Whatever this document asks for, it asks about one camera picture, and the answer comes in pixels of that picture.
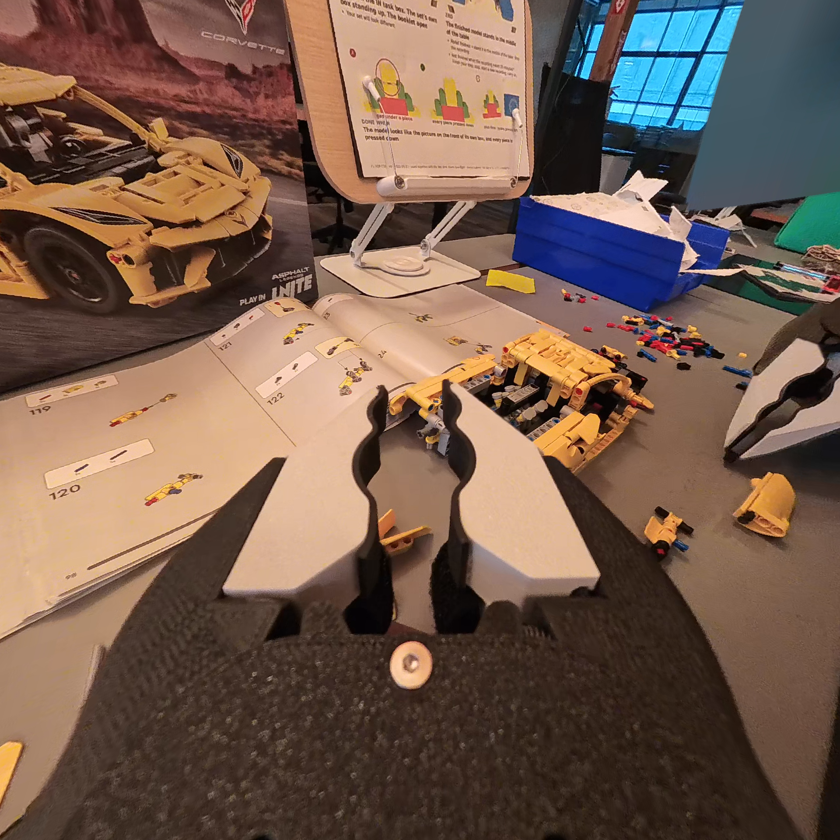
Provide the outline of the pile of small coloured pieces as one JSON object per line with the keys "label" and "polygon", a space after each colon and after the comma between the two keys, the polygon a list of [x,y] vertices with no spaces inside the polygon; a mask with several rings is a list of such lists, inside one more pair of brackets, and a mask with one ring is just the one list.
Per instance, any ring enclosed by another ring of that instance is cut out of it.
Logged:
{"label": "pile of small coloured pieces", "polygon": [[[588,301],[600,300],[598,295],[591,292],[581,293],[565,288],[561,288],[560,294],[566,302],[583,304]],[[660,318],[647,313],[624,314],[621,316],[620,322],[607,322],[605,328],[632,335],[637,347],[635,354],[639,359],[656,363],[661,355],[663,358],[673,360],[678,371],[689,371],[691,369],[689,357],[714,361],[723,361],[726,357],[726,354],[720,351],[716,345],[706,341],[694,325],[680,326],[672,317]],[[630,372],[627,353],[608,344],[602,344],[593,348],[592,351],[614,363],[619,370]],[[722,370],[738,377],[738,381],[735,383],[737,389],[740,391],[747,390],[753,378],[750,369],[724,364]]]}

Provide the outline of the white plastic bags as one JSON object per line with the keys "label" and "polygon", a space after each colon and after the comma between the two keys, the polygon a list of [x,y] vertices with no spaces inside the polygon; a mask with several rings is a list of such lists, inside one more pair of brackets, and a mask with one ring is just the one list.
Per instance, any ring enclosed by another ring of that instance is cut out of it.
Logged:
{"label": "white plastic bags", "polygon": [[668,185],[660,178],[637,171],[614,194],[603,192],[535,196],[540,204],[593,217],[636,231],[687,243],[691,222],[676,208],[663,219],[651,199]]}

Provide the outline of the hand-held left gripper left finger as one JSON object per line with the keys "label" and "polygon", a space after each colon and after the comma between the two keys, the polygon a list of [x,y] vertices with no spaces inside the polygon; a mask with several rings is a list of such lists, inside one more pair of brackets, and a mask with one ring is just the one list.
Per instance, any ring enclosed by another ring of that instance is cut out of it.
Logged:
{"label": "hand-held left gripper left finger", "polygon": [[387,405],[387,390],[376,387],[291,453],[228,574],[226,595],[327,602],[354,633],[387,631],[391,562],[369,491],[381,467]]}

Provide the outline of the green board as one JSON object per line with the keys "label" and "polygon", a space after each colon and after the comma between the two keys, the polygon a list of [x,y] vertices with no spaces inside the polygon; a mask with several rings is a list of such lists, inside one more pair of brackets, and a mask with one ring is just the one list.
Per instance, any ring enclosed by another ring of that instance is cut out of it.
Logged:
{"label": "green board", "polygon": [[815,246],[839,249],[839,192],[808,196],[794,211],[774,245],[804,254]]}

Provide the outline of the grey desk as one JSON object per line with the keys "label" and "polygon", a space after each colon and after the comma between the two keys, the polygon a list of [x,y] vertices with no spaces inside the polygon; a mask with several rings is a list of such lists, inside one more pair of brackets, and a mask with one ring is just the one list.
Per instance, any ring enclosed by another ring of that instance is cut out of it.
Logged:
{"label": "grey desk", "polygon": [[[640,310],[603,296],[564,301],[561,287],[578,287],[518,269],[512,239],[462,239],[441,250],[476,268],[535,278],[532,295],[486,288],[483,278],[468,286],[576,340],[589,339],[591,348],[606,343],[630,355],[633,336],[606,324]],[[813,838],[838,686],[838,436],[724,463],[723,440],[742,394],[741,378],[722,367],[750,367],[791,315],[709,286],[656,312],[698,327],[725,359],[699,359],[690,371],[678,371],[659,353],[656,363],[634,356],[655,411],[642,412],[581,480],[639,539],[656,506],[694,528],[689,550],[674,552],[666,570],[715,648],[765,773],[798,830]],[[399,529],[434,530],[397,558],[395,569],[399,620],[431,631],[428,566],[446,535],[455,476],[419,444],[416,425],[405,421],[383,437],[371,490],[379,506],[395,510]],[[785,539],[764,539],[732,517],[751,478],[767,471],[788,478],[797,496]],[[76,722],[91,659],[110,647],[168,554],[2,640],[2,743],[24,744],[2,803],[2,831],[48,779]]]}

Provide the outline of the yellow curved panel piece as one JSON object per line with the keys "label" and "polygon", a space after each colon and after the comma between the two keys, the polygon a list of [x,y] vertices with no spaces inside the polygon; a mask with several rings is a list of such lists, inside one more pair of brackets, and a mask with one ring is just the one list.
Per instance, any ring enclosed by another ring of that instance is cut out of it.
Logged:
{"label": "yellow curved panel piece", "polygon": [[781,539],[789,531],[795,503],[790,481],[782,474],[769,472],[751,479],[749,495],[732,516],[750,531]]}

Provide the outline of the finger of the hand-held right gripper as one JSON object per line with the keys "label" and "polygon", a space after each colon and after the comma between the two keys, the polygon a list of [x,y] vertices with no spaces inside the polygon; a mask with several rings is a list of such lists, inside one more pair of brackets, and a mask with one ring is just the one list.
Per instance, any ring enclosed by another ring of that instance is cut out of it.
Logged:
{"label": "finger of the hand-held right gripper", "polygon": [[839,349],[839,300],[816,303],[802,315],[787,322],[771,338],[753,375],[760,375],[792,342],[803,340],[827,347],[827,352]]}
{"label": "finger of the hand-held right gripper", "polygon": [[754,459],[837,434],[838,372],[755,375],[731,420],[725,460]]}

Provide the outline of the wooden document stand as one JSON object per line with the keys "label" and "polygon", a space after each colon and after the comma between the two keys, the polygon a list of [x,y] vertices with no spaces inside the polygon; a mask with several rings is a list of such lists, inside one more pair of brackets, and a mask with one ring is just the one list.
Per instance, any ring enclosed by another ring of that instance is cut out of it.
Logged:
{"label": "wooden document stand", "polygon": [[532,18],[528,2],[528,151],[531,174],[364,177],[335,45],[329,2],[286,2],[303,106],[321,172],[352,203],[372,210],[350,252],[321,259],[325,271],[371,298],[400,298],[466,283],[480,271],[438,253],[438,244],[478,203],[521,197],[532,179]]}

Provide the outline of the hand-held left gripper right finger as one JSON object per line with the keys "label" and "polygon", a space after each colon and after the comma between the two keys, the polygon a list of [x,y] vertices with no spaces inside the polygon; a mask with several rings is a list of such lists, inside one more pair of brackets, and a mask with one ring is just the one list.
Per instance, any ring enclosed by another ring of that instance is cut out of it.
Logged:
{"label": "hand-held left gripper right finger", "polygon": [[556,481],[555,458],[445,381],[447,460],[458,479],[437,555],[437,632],[473,632],[486,607],[592,592],[601,574]]}

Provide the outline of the toy car box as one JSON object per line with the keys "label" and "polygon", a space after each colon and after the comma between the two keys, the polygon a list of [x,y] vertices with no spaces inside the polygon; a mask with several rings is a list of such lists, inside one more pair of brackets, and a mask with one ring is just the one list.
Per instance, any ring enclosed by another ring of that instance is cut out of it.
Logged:
{"label": "toy car box", "polygon": [[318,295],[283,2],[1,2],[2,392]]}

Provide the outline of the scattered papers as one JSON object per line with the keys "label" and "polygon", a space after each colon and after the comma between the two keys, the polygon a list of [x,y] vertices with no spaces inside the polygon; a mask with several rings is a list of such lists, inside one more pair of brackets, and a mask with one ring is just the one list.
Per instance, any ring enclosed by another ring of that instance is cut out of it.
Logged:
{"label": "scattered papers", "polygon": [[790,314],[839,299],[838,276],[802,267],[793,252],[774,247],[730,245],[719,271],[709,287]]}

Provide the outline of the blue plastic bin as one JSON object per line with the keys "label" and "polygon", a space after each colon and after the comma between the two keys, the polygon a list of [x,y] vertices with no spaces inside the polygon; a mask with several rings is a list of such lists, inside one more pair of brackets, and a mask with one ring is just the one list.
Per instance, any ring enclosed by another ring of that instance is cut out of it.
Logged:
{"label": "blue plastic bin", "polygon": [[729,240],[727,230],[690,224],[696,264],[680,272],[682,244],[566,209],[520,200],[515,261],[590,292],[649,312],[707,281]]}

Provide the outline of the yellow brick car model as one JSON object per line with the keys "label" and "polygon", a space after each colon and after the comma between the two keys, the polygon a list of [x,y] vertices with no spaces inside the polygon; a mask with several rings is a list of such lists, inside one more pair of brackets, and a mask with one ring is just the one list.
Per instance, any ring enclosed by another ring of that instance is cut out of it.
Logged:
{"label": "yellow brick car model", "polygon": [[445,382],[460,385],[514,430],[578,474],[612,445],[641,411],[655,405],[642,393],[647,378],[611,349],[587,350],[564,334],[539,329],[467,355],[439,373],[413,374],[390,392],[389,419],[416,412],[418,436],[446,456],[450,433],[443,413]]}

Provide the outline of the small yellow black brick assembly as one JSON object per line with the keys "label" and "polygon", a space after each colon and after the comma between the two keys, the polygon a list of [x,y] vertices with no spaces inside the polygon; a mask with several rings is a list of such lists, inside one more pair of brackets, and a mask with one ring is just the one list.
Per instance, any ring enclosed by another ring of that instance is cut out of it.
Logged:
{"label": "small yellow black brick assembly", "polygon": [[657,560],[665,560],[673,548],[684,553],[689,546],[679,539],[680,534],[690,536],[694,529],[684,519],[663,507],[656,507],[654,516],[649,519],[644,536],[650,543],[651,550]]}

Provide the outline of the printed instruction sheet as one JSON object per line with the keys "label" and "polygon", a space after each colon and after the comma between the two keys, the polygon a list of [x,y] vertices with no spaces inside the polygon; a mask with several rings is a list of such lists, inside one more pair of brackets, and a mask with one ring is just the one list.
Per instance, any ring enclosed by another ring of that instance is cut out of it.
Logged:
{"label": "printed instruction sheet", "polygon": [[364,177],[531,174],[523,1],[331,1]]}

